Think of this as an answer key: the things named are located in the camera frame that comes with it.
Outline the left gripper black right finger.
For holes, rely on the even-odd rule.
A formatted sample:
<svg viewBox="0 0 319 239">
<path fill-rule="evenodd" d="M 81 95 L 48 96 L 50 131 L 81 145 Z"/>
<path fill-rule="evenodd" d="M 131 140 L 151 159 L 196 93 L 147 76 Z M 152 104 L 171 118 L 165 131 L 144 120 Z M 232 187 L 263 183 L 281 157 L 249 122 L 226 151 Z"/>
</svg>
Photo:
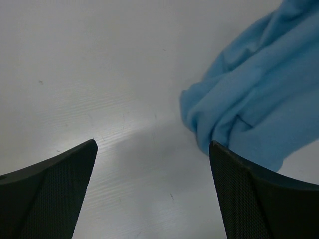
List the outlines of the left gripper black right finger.
<svg viewBox="0 0 319 239">
<path fill-rule="evenodd" d="M 317 239 L 319 187 L 253 163 L 213 141 L 209 159 L 229 239 Z"/>
</svg>

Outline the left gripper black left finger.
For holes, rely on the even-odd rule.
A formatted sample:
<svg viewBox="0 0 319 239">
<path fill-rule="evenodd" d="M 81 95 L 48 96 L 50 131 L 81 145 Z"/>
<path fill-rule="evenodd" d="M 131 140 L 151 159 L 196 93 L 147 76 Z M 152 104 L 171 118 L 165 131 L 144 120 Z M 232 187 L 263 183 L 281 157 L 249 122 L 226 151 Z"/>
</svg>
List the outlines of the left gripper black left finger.
<svg viewBox="0 0 319 239">
<path fill-rule="evenodd" d="M 53 158 L 1 175 L 0 237 L 72 238 L 97 151 L 91 139 Z"/>
</svg>

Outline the light blue shorts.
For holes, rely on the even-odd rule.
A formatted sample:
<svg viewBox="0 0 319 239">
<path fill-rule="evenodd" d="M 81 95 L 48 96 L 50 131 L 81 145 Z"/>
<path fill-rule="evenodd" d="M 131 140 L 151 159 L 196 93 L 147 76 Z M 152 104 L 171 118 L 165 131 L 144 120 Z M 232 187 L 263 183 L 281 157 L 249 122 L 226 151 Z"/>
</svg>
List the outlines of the light blue shorts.
<svg viewBox="0 0 319 239">
<path fill-rule="evenodd" d="M 236 37 L 180 96 L 183 123 L 273 171 L 319 137 L 319 3 L 285 0 Z"/>
</svg>

